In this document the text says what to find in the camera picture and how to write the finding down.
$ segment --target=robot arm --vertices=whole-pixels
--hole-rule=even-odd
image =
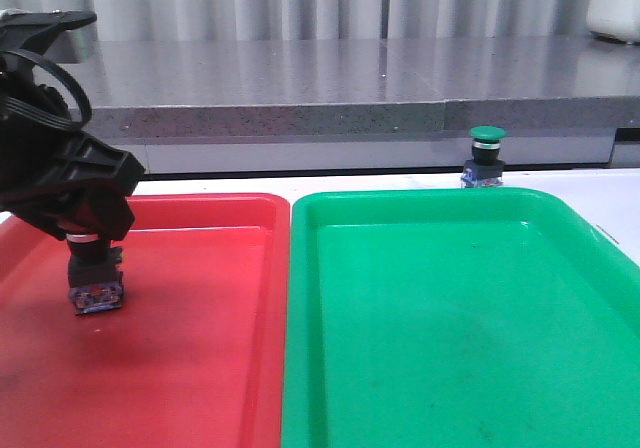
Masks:
[[[111,241],[122,240],[133,223],[125,197],[144,173],[133,155],[82,131],[89,100],[43,56],[61,33],[95,20],[91,12],[0,18],[0,211],[67,239],[69,296],[78,314],[121,306],[121,249]],[[35,84],[36,66],[73,96],[78,120],[55,88]]]

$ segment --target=white curtain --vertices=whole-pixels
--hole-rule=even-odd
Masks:
[[[0,0],[91,9],[114,40],[429,38],[584,33],[589,0]]]

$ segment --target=green tray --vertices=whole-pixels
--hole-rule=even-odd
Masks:
[[[560,200],[293,211],[284,448],[640,446],[640,269]]]

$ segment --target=gray countertop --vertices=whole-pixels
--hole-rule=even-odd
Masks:
[[[143,150],[150,172],[453,166],[477,124],[509,131],[513,163],[603,163],[615,131],[640,121],[640,46],[588,36],[102,42],[66,68],[92,100],[88,131]],[[352,158],[344,143],[376,149]],[[178,145],[241,152],[189,168],[167,163]],[[288,145],[304,154],[269,161],[291,158]]]

